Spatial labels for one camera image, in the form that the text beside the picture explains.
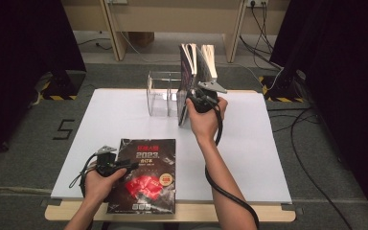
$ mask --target table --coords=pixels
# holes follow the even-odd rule
[[[293,221],[295,212],[282,209],[285,207],[282,204],[288,204],[289,208],[292,202],[263,95],[230,91],[225,98],[229,102],[225,113],[228,125],[224,125],[219,150],[228,168],[262,221]],[[177,140],[176,214],[107,215],[106,204],[103,204],[97,220],[217,221],[211,188],[205,178],[199,176],[203,174],[204,161],[189,121],[178,126],[176,117],[151,117],[145,89],[97,89],[94,92],[51,195],[63,201],[59,206],[48,206],[47,219],[65,220],[74,215],[81,203],[81,191],[78,186],[69,189],[69,183],[92,152],[103,145],[117,146],[121,138]]]
[[[246,9],[244,0],[129,0],[127,5],[101,1],[109,18],[117,60],[127,42],[121,32],[223,34],[228,62],[233,62]]]

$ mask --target person's right hand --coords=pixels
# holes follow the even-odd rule
[[[206,113],[198,113],[190,99],[186,100],[186,104],[191,121],[191,130],[197,141],[214,141],[215,133],[218,130],[218,119],[214,109]],[[218,97],[217,109],[220,109],[220,117],[222,120],[227,105],[228,102],[225,99]]]

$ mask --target book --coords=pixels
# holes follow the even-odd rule
[[[138,162],[107,197],[109,214],[175,213],[175,139],[122,139],[118,161]]]
[[[178,125],[182,126],[187,117],[185,100],[197,84],[206,81],[216,81],[218,74],[215,67],[214,45],[202,45],[199,49],[196,44],[181,44],[181,83],[177,91]]]

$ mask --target white tabletop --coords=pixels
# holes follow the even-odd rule
[[[262,94],[229,91],[219,151],[250,202],[291,203]],[[121,138],[176,139],[176,199],[211,201],[202,154],[190,121],[151,117],[146,89],[97,89],[58,176],[52,198],[82,198],[70,182],[100,147],[119,148]]]

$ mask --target power socket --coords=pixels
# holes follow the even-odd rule
[[[251,7],[251,2],[255,1],[255,8],[262,8],[264,3],[267,6],[268,0],[247,0],[246,7]]]

